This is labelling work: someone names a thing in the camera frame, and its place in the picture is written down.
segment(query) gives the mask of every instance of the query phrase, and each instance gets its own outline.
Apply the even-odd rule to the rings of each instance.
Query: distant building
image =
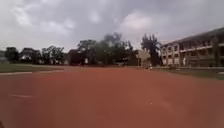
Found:
[[[5,57],[5,52],[0,50],[0,64],[1,63],[8,63],[8,60]]]
[[[164,44],[161,55],[164,65],[224,66],[224,27]]]
[[[23,48],[23,50],[20,52],[20,61],[31,61],[33,52],[33,48]]]

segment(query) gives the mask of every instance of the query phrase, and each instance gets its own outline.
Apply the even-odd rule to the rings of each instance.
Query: track surface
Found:
[[[5,128],[223,128],[223,119],[218,80],[119,68],[0,76]]]

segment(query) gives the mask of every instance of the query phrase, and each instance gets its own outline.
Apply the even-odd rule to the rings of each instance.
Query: cloudy sky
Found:
[[[64,46],[120,32],[139,48],[224,26],[223,0],[0,0],[0,49]]]

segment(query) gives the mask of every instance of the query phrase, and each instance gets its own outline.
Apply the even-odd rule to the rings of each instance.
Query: red running track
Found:
[[[5,128],[223,128],[224,82],[128,68],[0,76]]]

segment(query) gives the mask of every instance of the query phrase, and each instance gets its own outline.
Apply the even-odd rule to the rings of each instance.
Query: green grass field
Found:
[[[213,78],[224,80],[224,74],[220,74],[220,72],[224,72],[224,69],[177,69],[177,70],[156,69],[156,70],[167,71],[170,73],[176,73],[181,75],[195,76],[200,78]]]
[[[16,65],[16,64],[0,64],[0,73],[9,72],[37,72],[37,71],[52,71],[60,70],[59,68],[49,67],[34,67],[31,65]]]

